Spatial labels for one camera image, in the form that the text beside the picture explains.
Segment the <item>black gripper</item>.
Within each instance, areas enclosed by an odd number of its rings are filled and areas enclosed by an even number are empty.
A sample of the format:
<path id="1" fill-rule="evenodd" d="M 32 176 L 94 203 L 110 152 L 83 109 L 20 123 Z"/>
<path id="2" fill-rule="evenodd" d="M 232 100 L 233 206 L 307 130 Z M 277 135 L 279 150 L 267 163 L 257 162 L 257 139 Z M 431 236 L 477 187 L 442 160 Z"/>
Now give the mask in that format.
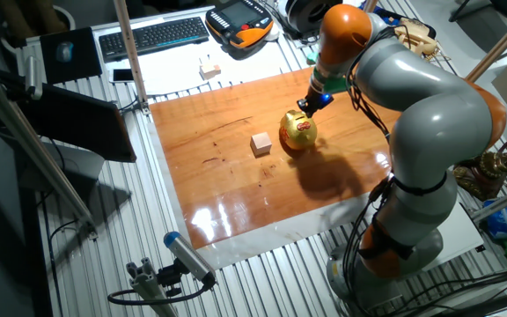
<path id="1" fill-rule="evenodd" d="M 305 98 L 298 100 L 298 107 L 301 110 L 310 110 L 306 111 L 305 113 L 308 118 L 312 118 L 315 114 L 313 110 L 321 110 L 333 101 L 334 97 L 332 94 L 327 92 L 319 92 L 310 87 Z"/>

